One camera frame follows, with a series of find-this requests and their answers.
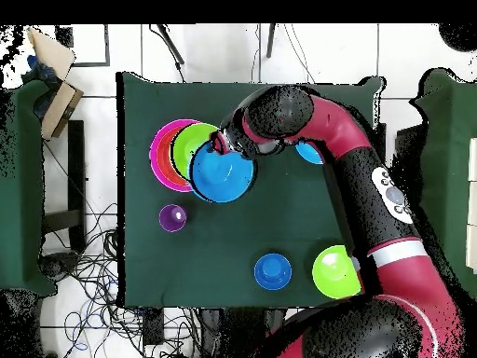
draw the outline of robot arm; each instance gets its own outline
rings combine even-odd
[[[422,327],[419,358],[458,357],[457,308],[413,225],[404,195],[353,116],[307,88],[276,86],[245,99],[212,136],[214,148],[247,158],[311,143],[334,173],[354,245],[376,263],[383,295]]]

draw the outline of wire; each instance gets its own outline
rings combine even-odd
[[[313,81],[313,84],[316,84],[315,79],[313,78],[313,76],[311,75],[311,73],[308,71],[308,68],[303,64],[303,62],[302,62],[300,56],[298,55],[298,52],[296,52],[296,49],[294,48],[293,41],[292,41],[292,39],[290,38],[290,35],[288,34],[287,25],[286,25],[286,24],[283,24],[283,26],[285,27],[285,32],[286,32],[287,35],[288,35],[288,39],[289,39],[289,41],[290,41],[290,44],[292,45],[294,54],[296,55],[296,58],[298,58],[298,61],[300,61],[300,63],[302,63],[302,66],[305,68],[305,70],[307,70],[307,73],[308,73],[309,76],[311,77],[311,80]]]
[[[258,23],[257,23],[257,28],[255,29],[255,37],[257,37],[257,41],[259,40],[257,32],[258,32]],[[258,49],[255,51],[255,54],[253,55],[253,64],[252,64],[252,70],[250,71],[251,73],[251,82],[253,82],[253,67],[255,67],[255,59],[257,57]]]
[[[302,51],[302,53],[303,53],[303,58],[305,59],[305,67],[306,67],[306,69],[308,70],[307,55],[305,55],[305,52],[303,51],[302,45],[300,44],[300,40],[298,39],[298,36],[296,35],[296,32],[295,32],[295,30],[294,30],[294,27],[293,27],[293,24],[292,24],[292,23],[291,23],[291,26],[292,26],[294,38],[296,39],[296,42],[297,42],[298,45],[300,46],[300,49],[301,49],[301,51]],[[309,73],[307,73],[307,83],[309,83]]]
[[[200,322],[200,325],[202,325],[204,328],[206,328],[211,334],[213,334],[215,336],[219,336],[219,333],[217,331],[210,328],[207,324],[204,323],[204,321],[202,320],[202,315],[200,314],[200,310],[196,311],[196,316],[198,318],[198,321]]]
[[[54,233],[55,236],[58,238],[58,240],[60,241],[61,245],[65,248],[65,249],[70,249],[71,247],[66,247],[66,245],[64,244],[64,242],[61,240],[61,237],[58,233],[56,233],[55,231],[51,232],[51,233]]]
[[[156,358],[153,355],[147,357],[144,349],[140,349],[143,339],[143,313],[141,310],[138,308],[122,309],[116,306],[117,290],[114,290],[114,287],[117,287],[118,285],[118,278],[116,269],[111,268],[111,265],[117,263],[117,230],[102,230],[100,225],[102,217],[112,206],[117,206],[116,203],[110,204],[102,213],[96,215],[92,210],[91,205],[86,200],[86,197],[71,180],[70,176],[59,163],[49,146],[46,142],[44,142],[44,144],[47,146],[49,152],[61,167],[62,171],[66,174],[69,181],[72,182],[72,185],[78,190],[88,204],[96,219],[96,223],[92,230],[85,235],[85,238],[87,238],[86,246],[84,250],[78,254],[77,265],[73,272],[70,273],[70,276],[79,282],[88,300],[81,306],[79,311],[70,312],[64,320],[63,329],[66,337],[71,341],[72,346],[62,358],[68,358],[74,350],[87,351],[89,353],[89,358],[96,358],[100,348],[102,348],[104,357],[109,358],[105,344],[107,339],[113,333],[127,339],[131,346],[143,358]],[[91,235],[97,227],[100,229],[100,232]],[[64,245],[59,235],[56,233],[55,235],[59,238],[63,247],[68,248]],[[96,255],[87,254],[89,247],[98,240],[102,241],[102,251]],[[177,337],[167,338],[164,341],[166,345],[172,348],[172,351],[162,351],[159,354],[159,358],[174,358],[174,356],[179,355],[181,347],[184,345],[184,340],[190,337],[192,338],[193,346],[191,358],[196,356],[196,349],[200,351],[201,346],[198,334],[200,328],[195,324],[194,314],[197,316],[196,319],[199,322],[201,321],[200,317],[198,313],[192,309],[183,309],[182,312],[183,315],[168,320],[165,323],[166,326],[169,323],[175,323],[175,321],[180,318],[184,317],[186,319],[186,322],[182,322],[179,325]],[[67,325],[67,322],[71,321],[72,318],[77,319],[77,324],[73,326],[73,331],[70,334],[67,330],[67,328],[70,327]],[[91,320],[93,318],[99,319],[100,325],[92,324]],[[93,353],[88,338],[88,332],[86,330],[100,328],[104,328],[105,330],[104,337]],[[181,333],[185,329],[188,331],[188,335],[181,337]]]
[[[181,75],[181,79],[183,80],[183,83],[185,82],[184,80],[184,76],[183,76],[183,72],[181,71],[181,64],[179,62],[177,62],[177,59],[175,58],[175,55],[174,53],[172,52],[172,50],[170,49],[170,47],[168,46],[168,43],[166,42],[166,39],[162,36],[162,34],[158,33],[158,32],[155,32],[152,28],[152,24],[149,25],[149,31],[151,33],[154,33],[155,35],[158,35],[160,38],[162,38],[162,41],[164,41],[164,44],[166,44],[166,47],[168,48],[169,52],[170,52],[170,55],[172,55],[172,58],[174,59],[175,61],[175,68],[177,69],[177,71],[179,72],[179,74]]]

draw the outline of white tile floor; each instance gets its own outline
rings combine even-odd
[[[72,119],[85,121],[88,228],[94,227],[94,213],[101,213],[117,202],[116,188],[116,71],[129,71],[155,81],[180,82],[171,55],[148,25],[108,25],[110,65],[108,67],[74,67],[67,81],[85,92]],[[54,34],[52,26],[40,26]],[[74,25],[76,61],[103,62],[104,42],[102,26]],[[293,83],[307,80],[307,73],[297,60],[289,37],[301,55],[294,33],[307,55],[307,65],[317,82],[355,84],[365,76],[383,76],[387,86],[382,92],[380,121],[388,124],[387,158],[393,150],[396,131],[414,126],[421,117],[411,106],[409,99],[416,96],[417,84],[423,73],[431,67],[449,67],[458,76],[473,80],[477,75],[475,53],[459,53],[448,48],[438,34],[435,24],[279,24],[275,33],[273,54],[266,57],[268,24],[262,25],[262,73],[261,81],[268,83]],[[258,47],[255,24],[196,24],[172,25],[170,36],[185,60],[183,68],[187,82],[258,82],[258,55],[251,73],[253,57]],[[6,67],[6,88],[20,83],[25,73],[26,55],[20,55],[18,67]],[[48,143],[57,160],[67,171],[67,133]],[[46,210],[66,209],[66,176],[45,149]],[[103,229],[116,226],[116,206],[108,210],[101,220]],[[65,244],[67,234],[60,233]],[[58,239],[48,235],[44,253],[64,250]],[[101,251],[99,243],[91,246],[90,253]],[[59,293],[45,300],[42,309],[42,337],[46,350],[54,350],[63,356],[72,342],[65,334],[64,320],[72,311],[81,311],[87,301],[83,288],[68,278],[58,284]],[[287,317],[298,309],[289,309]],[[182,314],[178,309],[167,309],[170,318]],[[73,334],[77,321],[70,316],[66,332]],[[177,337],[180,321],[168,328]],[[128,339],[107,328],[88,328],[68,358],[141,358]],[[139,337],[132,339],[140,348]],[[174,344],[154,349],[154,356],[161,351],[172,350]],[[153,348],[147,346],[151,356]],[[182,351],[192,350],[190,339],[184,340]]]

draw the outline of green bowl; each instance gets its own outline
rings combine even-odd
[[[177,172],[189,181],[188,167],[192,156],[209,140],[217,127],[206,123],[196,123],[182,129],[172,142],[171,158]]]
[[[360,280],[344,245],[323,250],[311,270],[313,282],[327,297],[341,299],[361,290]]]

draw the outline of table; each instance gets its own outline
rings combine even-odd
[[[343,242],[320,166],[304,161],[294,147],[259,158],[253,188],[227,204],[171,191],[150,168],[149,146],[162,126],[178,118],[219,125],[264,85],[161,84],[128,73],[122,79],[125,305],[279,308],[329,301],[314,285],[311,267],[320,251]],[[379,77],[371,77],[356,86],[312,87],[355,107],[373,124],[381,84]],[[188,213],[185,227],[175,233],[165,232],[157,221],[160,209],[170,203]],[[253,277],[257,258],[269,252],[284,254],[293,268],[289,284],[274,292],[262,289]]]
[[[474,299],[477,276],[466,267],[466,239],[469,145],[477,137],[476,99],[476,84],[456,81],[444,69],[427,71],[415,100],[425,122],[400,131],[396,142],[397,166],[404,170],[406,181],[403,190],[413,210],[421,206],[426,213],[448,263],[438,268],[447,284],[460,284]]]
[[[44,191],[40,123],[33,108],[47,91],[43,81],[0,90],[2,109],[9,109],[0,130],[0,289],[39,296],[55,293],[38,269]]]

